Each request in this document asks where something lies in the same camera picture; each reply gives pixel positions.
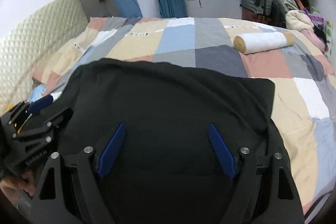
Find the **person's left hand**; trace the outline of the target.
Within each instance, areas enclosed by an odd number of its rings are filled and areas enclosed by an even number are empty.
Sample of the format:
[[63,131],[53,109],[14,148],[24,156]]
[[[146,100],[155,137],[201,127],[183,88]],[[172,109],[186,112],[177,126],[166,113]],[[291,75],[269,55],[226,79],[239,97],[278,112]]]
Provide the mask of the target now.
[[1,189],[24,190],[33,196],[36,191],[34,174],[32,171],[28,171],[20,176],[6,176],[1,179]]

